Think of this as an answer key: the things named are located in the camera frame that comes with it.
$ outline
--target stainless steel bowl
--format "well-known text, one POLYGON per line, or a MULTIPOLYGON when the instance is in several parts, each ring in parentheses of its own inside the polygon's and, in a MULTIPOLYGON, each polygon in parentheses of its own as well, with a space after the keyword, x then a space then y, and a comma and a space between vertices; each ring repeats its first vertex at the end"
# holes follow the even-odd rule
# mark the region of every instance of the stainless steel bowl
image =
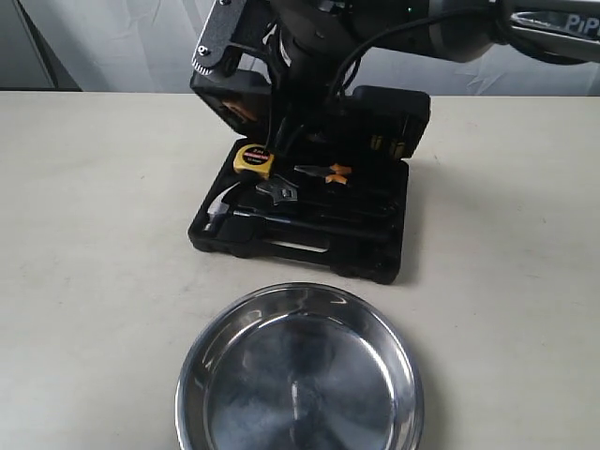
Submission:
POLYGON ((181 370, 182 450, 412 450, 418 371, 383 315, 326 286, 251 293, 194 343, 181 370))

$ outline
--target pliers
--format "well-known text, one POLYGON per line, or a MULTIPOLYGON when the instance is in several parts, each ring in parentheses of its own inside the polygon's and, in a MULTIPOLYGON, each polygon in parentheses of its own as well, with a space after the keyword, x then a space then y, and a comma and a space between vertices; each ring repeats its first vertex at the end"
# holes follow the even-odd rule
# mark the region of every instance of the pliers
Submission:
POLYGON ((341 185, 348 185, 348 178, 346 177, 353 173, 352 167, 340 166, 339 164, 334 164, 331 167, 295 166, 293 169, 308 176, 323 178, 325 183, 340 183, 341 185))

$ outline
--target white backdrop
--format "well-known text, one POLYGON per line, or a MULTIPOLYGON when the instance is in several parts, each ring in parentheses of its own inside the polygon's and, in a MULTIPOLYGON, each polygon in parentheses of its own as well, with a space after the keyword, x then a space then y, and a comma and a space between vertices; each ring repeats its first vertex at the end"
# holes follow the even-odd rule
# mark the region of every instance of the white backdrop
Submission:
MULTIPOLYGON (((188 92, 211 0, 22 0, 86 91, 188 92)), ((356 80, 431 95, 600 96, 598 65, 552 67, 493 48, 466 65, 372 51, 356 80)))

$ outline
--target table surface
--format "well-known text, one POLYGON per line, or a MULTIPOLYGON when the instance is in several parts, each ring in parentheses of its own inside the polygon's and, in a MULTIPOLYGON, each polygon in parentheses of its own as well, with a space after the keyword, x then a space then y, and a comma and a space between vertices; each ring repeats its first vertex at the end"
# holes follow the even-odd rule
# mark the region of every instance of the table surface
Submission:
POLYGON ((235 139, 194 96, 0 93, 0 448, 178 448, 194 338, 245 293, 311 281, 410 343, 422 450, 596 449, 599 117, 594 98, 434 98, 383 287, 192 248, 235 139))

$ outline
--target tape measure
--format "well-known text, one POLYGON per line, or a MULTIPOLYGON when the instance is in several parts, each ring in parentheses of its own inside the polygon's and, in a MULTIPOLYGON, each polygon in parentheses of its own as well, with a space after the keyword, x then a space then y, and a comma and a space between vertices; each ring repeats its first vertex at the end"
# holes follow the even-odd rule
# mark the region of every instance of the tape measure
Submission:
POLYGON ((233 161, 233 169, 236 173, 255 172, 267 180, 273 167, 273 161, 275 161, 275 157, 264 148, 264 145, 251 143, 239 149, 233 161))

